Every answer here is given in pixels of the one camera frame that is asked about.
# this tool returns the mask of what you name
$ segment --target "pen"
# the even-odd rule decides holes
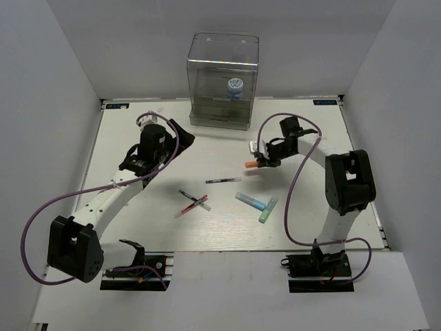
[[[233,177],[233,178],[223,178],[223,179],[211,179],[209,181],[205,181],[206,184],[213,183],[227,183],[228,181],[242,181],[241,177]]]
[[[190,195],[182,190],[179,190],[179,193],[181,193],[184,197],[187,197],[188,199],[193,200],[194,202],[198,201],[198,199],[196,199],[192,195]],[[203,203],[203,202],[201,202],[199,205],[208,212],[212,209],[209,205],[207,205],[206,203]]]
[[[269,214],[271,214],[271,211],[273,210],[277,201],[278,201],[278,198],[271,197],[271,199],[267,203],[267,206],[265,207],[265,210],[263,210],[261,216],[259,217],[259,222],[264,223],[267,221],[268,216],[269,216]]]
[[[177,219],[178,217],[180,217],[182,214],[185,214],[186,212],[188,212],[189,210],[193,209],[194,207],[196,207],[198,204],[200,204],[203,200],[205,200],[208,196],[204,195],[202,198],[200,198],[198,201],[193,202],[191,205],[185,207],[184,209],[182,209],[180,212],[177,212],[174,215],[174,218]]]
[[[257,208],[260,211],[265,209],[265,204],[263,202],[260,202],[259,200],[255,200],[243,193],[237,192],[235,197],[236,199],[241,200],[242,202],[245,202],[246,204]]]

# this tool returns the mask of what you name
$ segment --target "metal base plate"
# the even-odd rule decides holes
[[[349,259],[345,254],[338,265],[319,274],[311,255],[288,255],[289,293],[353,292]]]
[[[144,256],[144,265],[154,268],[163,278],[165,284],[170,284],[173,273],[173,255],[170,253],[148,253]],[[152,275],[139,282],[150,273],[147,269],[126,272],[105,271],[101,278],[100,290],[114,291],[165,291],[162,283]]]

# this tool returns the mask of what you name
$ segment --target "red pen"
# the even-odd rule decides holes
[[[180,217],[182,214],[185,214],[186,212],[188,212],[189,210],[193,209],[194,207],[196,207],[198,204],[200,204],[201,202],[203,202],[204,200],[206,200],[208,196],[204,195],[202,198],[200,198],[199,200],[193,202],[191,205],[185,207],[184,209],[182,209],[180,212],[176,213],[174,215],[174,218],[177,219],[178,217]]]

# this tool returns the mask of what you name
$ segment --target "blue marker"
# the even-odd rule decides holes
[[[205,183],[206,184],[227,183],[228,181],[242,181],[242,178],[234,177],[234,178],[210,179],[209,181],[205,181]]]
[[[245,202],[246,204],[250,205],[251,207],[255,207],[256,209],[259,209],[260,211],[263,211],[266,207],[266,205],[263,202],[260,202],[259,200],[255,200],[243,193],[237,192],[236,193],[236,199],[241,200],[242,202]]]

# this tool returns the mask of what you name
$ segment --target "green marker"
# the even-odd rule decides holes
[[[261,216],[259,217],[259,222],[264,224],[267,221],[268,216],[269,216],[269,214],[271,214],[271,211],[273,210],[273,208],[276,205],[277,201],[278,201],[278,198],[271,197],[271,199],[267,203],[266,208],[263,210]]]

